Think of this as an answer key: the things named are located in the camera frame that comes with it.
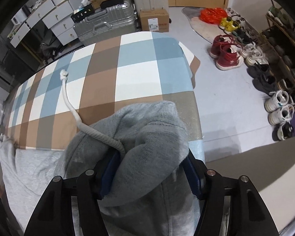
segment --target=yellow sneaker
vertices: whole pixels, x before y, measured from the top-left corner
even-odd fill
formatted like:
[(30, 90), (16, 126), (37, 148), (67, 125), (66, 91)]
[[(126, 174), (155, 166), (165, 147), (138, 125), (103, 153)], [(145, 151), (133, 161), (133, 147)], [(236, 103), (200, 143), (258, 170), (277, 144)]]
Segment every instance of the yellow sneaker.
[(237, 21), (233, 21), (226, 26), (226, 28), (224, 29), (224, 32), (226, 34), (231, 34), (232, 31), (235, 31), (237, 28), (239, 28), (239, 23)]
[(233, 20), (231, 19), (231, 17), (222, 18), (222, 21), (219, 24), (219, 28), (221, 28), (222, 30), (224, 30), (232, 22), (233, 22)]

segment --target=red high-top sneaker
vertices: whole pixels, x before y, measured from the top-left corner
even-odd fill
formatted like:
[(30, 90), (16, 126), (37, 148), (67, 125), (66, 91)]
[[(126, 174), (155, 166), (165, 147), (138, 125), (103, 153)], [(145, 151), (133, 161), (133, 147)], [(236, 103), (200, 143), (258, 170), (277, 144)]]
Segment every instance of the red high-top sneaker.
[(216, 67), (220, 70), (230, 70), (240, 67), (244, 58), (240, 55), (242, 46), (226, 44), (220, 47), (220, 56), (216, 61)]
[(220, 55), (220, 47), (226, 44), (235, 43), (234, 38), (229, 35), (218, 35), (214, 38), (213, 45), (210, 50), (211, 58), (218, 59)]

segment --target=silver suitcase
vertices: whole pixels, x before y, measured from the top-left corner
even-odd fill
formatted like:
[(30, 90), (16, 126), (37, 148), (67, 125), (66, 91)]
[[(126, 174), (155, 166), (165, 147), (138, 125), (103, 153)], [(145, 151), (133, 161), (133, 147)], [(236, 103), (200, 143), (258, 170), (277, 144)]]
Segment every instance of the silver suitcase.
[(95, 10), (94, 14), (75, 23), (73, 29), (79, 40), (87, 46), (136, 32), (136, 19), (134, 4), (131, 0), (124, 0), (124, 4)]

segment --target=orange plastic bag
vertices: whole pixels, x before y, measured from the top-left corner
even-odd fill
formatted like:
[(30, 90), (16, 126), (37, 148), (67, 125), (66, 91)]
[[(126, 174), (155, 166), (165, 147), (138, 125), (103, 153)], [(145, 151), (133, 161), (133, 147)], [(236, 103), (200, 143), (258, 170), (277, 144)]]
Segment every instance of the orange plastic bag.
[(227, 13), (222, 8), (206, 8), (200, 12), (199, 19), (206, 23), (218, 25), (225, 17), (227, 17)]

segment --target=ironing board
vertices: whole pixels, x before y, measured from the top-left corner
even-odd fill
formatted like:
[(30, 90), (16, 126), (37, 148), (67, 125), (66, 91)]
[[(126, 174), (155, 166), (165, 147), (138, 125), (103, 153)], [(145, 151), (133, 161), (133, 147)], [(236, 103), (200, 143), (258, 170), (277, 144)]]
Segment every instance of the ironing board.
[(68, 99), (85, 124), (133, 103), (168, 100), (187, 126), (189, 146), (204, 160), (193, 88), (200, 61), (163, 33), (138, 32), (89, 45), (51, 63), (15, 91), (4, 134), (20, 149), (64, 150), (78, 131), (66, 107), (60, 71), (68, 71)]

